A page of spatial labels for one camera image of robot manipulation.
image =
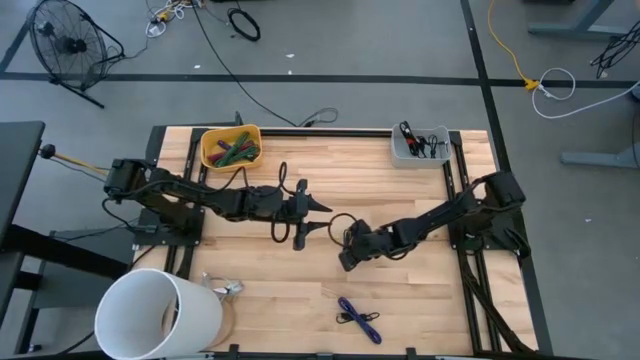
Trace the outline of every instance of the concrete floor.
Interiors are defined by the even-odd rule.
[[[144,1],[77,0],[120,39],[127,54],[144,46]],[[161,0],[150,0],[152,5]],[[33,1],[0,2],[0,48],[7,48]],[[243,1],[263,38],[230,38],[228,27],[206,13],[202,19],[214,45],[238,74],[407,75],[477,78],[460,3],[447,0],[272,0]],[[491,79],[517,79],[506,53],[488,34],[487,0],[471,0],[478,37]],[[538,77],[564,67],[578,80],[593,80],[589,61],[602,42],[536,37],[528,21],[569,21],[586,5],[497,0],[494,28],[514,51],[523,71]],[[224,15],[229,4],[214,4]],[[629,27],[640,19],[631,1],[616,1],[603,25]],[[640,78],[640,51],[607,71],[604,80]],[[42,73],[28,38],[8,72]],[[208,48],[193,14],[172,22],[149,42],[139,58],[114,67],[116,74],[225,74]],[[390,127],[408,120],[414,127],[489,129],[477,86],[354,83],[247,83],[246,88],[276,112],[296,121],[332,106],[338,127]],[[540,99],[546,113],[562,113],[624,89],[578,89],[570,101]],[[493,87],[509,159],[526,195],[525,222],[539,287],[557,355],[601,359],[637,358],[640,315],[640,242],[637,206],[640,172],[564,166],[561,151],[617,152],[630,144],[637,105],[627,98],[565,119],[540,118],[522,88]],[[100,110],[43,81],[0,80],[0,121],[42,120],[45,143],[60,152],[108,165],[114,157],[141,157],[154,125],[229,121],[234,111],[246,122],[282,125],[253,104],[234,83],[103,82],[89,90]],[[56,191],[45,189],[53,184]],[[16,223],[41,232],[114,225],[100,209],[101,185],[57,164],[37,161],[18,209]],[[125,218],[135,206],[122,206]],[[19,308],[20,301],[13,306]],[[34,340],[55,352],[82,338],[94,309],[51,310],[41,315]],[[5,326],[0,334],[10,331]],[[80,349],[95,348],[94,340]],[[0,343],[0,354],[8,355]]]

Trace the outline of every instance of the white cylinder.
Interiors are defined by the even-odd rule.
[[[162,319],[177,298],[179,310],[165,337]],[[156,269],[134,270],[102,297],[95,334],[102,351],[118,360],[193,354],[216,337],[222,306],[208,288]]]

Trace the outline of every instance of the yellow bin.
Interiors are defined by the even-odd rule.
[[[242,133],[244,132],[248,132],[248,140],[253,140],[253,142],[258,145],[258,148],[260,148],[260,154],[258,154],[258,157],[253,161],[243,159],[229,166],[213,166],[213,163],[209,161],[207,157],[209,155],[224,152],[224,149],[221,148],[220,145],[218,145],[218,140],[222,140],[229,145],[233,145],[235,144],[236,139],[239,138],[240,135],[242,135]],[[200,138],[200,160],[202,161],[204,166],[210,168],[214,172],[236,171],[236,169],[243,166],[247,169],[258,167],[262,165],[262,161],[264,160],[262,154],[263,149],[262,137],[260,136],[260,128],[255,125],[242,125],[224,129],[209,130],[206,133],[202,134],[202,137]]]

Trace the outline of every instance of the electric fan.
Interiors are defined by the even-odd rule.
[[[31,44],[50,82],[104,109],[85,91],[106,77],[110,63],[125,57],[122,44],[66,0],[40,0],[27,23]],[[108,56],[102,34],[118,45],[118,54]]]

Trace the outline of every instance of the gray container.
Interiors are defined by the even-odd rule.
[[[391,129],[391,163],[397,168],[422,168],[437,169],[442,167],[444,163],[451,159],[451,141],[449,140],[449,130],[444,126],[438,126],[435,129],[411,129],[413,135],[424,136],[425,139],[429,135],[435,135],[438,142],[444,142],[442,145],[436,146],[435,159],[429,154],[429,147],[425,148],[426,158],[418,158],[411,155],[409,146],[400,131],[400,125],[396,124]]]

